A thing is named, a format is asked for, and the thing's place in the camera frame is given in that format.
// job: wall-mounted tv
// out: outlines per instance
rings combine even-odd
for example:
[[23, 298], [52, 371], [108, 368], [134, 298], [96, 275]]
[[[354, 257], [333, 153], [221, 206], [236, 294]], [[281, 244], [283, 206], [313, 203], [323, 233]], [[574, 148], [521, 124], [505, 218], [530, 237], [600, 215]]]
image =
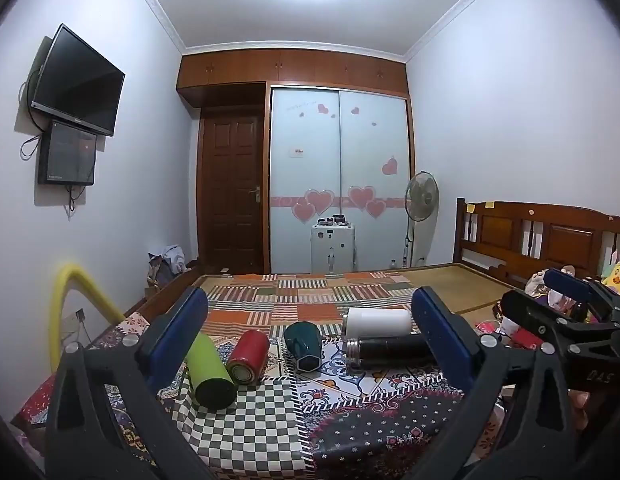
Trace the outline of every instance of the wall-mounted tv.
[[125, 74], [61, 24], [41, 66], [32, 107], [112, 136]]

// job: white thermos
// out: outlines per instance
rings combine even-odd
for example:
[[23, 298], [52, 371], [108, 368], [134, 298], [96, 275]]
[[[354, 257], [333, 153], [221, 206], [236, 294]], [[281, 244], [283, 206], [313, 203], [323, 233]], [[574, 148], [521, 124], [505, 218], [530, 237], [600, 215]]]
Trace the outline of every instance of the white thermos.
[[396, 337], [412, 332], [412, 318], [403, 308], [350, 307], [343, 316], [343, 339]]

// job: wall socket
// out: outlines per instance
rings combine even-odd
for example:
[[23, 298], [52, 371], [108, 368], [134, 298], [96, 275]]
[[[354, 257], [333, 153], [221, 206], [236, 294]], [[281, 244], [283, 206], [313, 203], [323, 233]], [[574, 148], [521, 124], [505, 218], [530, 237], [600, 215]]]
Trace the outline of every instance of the wall socket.
[[69, 335], [79, 332], [79, 323], [84, 322], [84, 310], [80, 308], [73, 314], [64, 317], [61, 320], [61, 339], [65, 339]]

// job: silver bolt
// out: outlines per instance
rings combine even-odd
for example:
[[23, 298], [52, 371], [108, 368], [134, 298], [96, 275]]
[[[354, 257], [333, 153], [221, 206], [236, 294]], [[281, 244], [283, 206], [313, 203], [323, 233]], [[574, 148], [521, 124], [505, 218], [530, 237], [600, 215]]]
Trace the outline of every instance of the silver bolt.
[[487, 348], [494, 348], [498, 344], [498, 341], [493, 335], [483, 334], [480, 337], [480, 343]]
[[79, 349], [79, 343], [77, 341], [72, 341], [66, 345], [66, 352], [69, 354], [74, 354]]
[[545, 342], [541, 345], [541, 352], [547, 355], [554, 354], [554, 345], [552, 343]]
[[136, 334], [128, 334], [123, 337], [121, 342], [123, 346], [134, 346], [139, 342], [139, 336]]

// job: red can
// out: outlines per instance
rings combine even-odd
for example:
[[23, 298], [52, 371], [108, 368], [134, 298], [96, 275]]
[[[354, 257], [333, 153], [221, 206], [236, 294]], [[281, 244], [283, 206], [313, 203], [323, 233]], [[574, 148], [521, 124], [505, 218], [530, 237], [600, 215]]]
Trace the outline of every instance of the red can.
[[239, 339], [225, 364], [237, 384], [249, 384], [261, 377], [267, 362], [269, 338], [258, 330], [247, 330]]

